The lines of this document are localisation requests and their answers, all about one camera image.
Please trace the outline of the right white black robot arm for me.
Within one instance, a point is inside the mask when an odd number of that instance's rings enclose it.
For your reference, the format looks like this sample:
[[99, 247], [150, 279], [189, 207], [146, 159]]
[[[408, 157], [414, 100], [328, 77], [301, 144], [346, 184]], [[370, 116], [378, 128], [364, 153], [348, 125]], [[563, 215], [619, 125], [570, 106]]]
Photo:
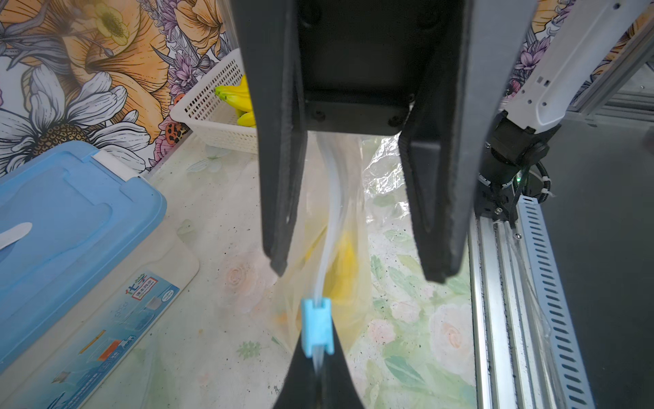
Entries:
[[425, 277], [463, 258], [474, 208], [514, 220], [509, 182], [548, 153], [585, 79], [644, 1], [556, 4], [536, 45], [533, 1], [237, 1], [254, 106], [262, 245], [287, 269], [309, 131], [398, 136]]

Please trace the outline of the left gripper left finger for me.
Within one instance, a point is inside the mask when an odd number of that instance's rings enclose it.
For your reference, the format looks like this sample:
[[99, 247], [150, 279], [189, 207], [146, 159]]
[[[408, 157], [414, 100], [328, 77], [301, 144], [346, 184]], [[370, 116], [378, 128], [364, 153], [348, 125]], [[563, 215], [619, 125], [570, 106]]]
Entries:
[[306, 357], [299, 337], [274, 409], [315, 409], [319, 406], [318, 378], [313, 359]]

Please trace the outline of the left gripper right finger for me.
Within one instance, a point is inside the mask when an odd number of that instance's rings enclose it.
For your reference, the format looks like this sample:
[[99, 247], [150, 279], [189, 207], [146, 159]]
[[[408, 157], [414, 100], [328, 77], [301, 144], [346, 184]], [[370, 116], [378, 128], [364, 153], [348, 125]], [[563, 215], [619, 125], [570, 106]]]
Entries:
[[318, 407], [324, 409], [364, 409], [347, 366], [337, 329], [332, 325], [334, 353], [324, 353], [318, 375]]

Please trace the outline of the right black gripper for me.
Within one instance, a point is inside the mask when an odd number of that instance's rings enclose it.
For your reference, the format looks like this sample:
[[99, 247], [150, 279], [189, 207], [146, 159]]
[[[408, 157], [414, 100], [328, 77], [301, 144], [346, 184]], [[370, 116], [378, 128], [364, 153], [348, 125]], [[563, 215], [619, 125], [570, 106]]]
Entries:
[[277, 275], [296, 226], [305, 107], [316, 132], [393, 136], [409, 115], [400, 158], [422, 270], [439, 284], [459, 272], [485, 141], [537, 7], [233, 2], [257, 130], [262, 245]]

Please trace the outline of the single yellow banana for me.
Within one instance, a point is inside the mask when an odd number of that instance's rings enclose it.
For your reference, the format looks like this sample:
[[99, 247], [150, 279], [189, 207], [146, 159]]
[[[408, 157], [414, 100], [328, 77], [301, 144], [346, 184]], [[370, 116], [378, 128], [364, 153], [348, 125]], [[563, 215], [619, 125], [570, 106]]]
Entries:
[[237, 110], [237, 125], [242, 127], [256, 127], [255, 115], [252, 111]]

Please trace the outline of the yellow banana bunch small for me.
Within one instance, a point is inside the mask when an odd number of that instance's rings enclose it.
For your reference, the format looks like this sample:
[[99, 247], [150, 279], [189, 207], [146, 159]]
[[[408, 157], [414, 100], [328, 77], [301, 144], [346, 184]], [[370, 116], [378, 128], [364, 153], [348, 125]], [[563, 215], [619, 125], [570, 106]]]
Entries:
[[215, 95], [223, 102], [240, 112], [252, 112], [253, 105], [247, 77], [241, 78], [239, 85], [222, 85], [215, 88]]

